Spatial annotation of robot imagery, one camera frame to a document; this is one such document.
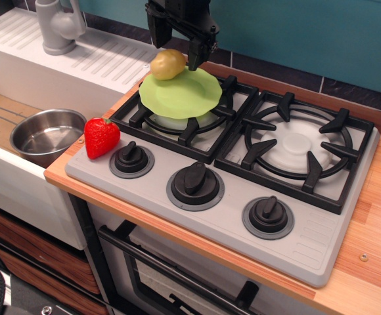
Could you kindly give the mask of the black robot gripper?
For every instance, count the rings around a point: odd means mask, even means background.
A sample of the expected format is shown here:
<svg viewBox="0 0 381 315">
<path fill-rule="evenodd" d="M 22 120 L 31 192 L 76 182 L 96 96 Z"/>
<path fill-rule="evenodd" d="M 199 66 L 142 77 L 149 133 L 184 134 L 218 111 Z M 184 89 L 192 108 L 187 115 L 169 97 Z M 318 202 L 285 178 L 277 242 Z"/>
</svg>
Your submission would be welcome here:
<svg viewBox="0 0 381 315">
<path fill-rule="evenodd" d="M 196 71 L 217 45 L 219 26 L 210 14 L 209 1 L 148 1 L 145 5 L 153 45 L 159 49 L 177 31 L 189 39 L 188 67 Z"/>
</svg>

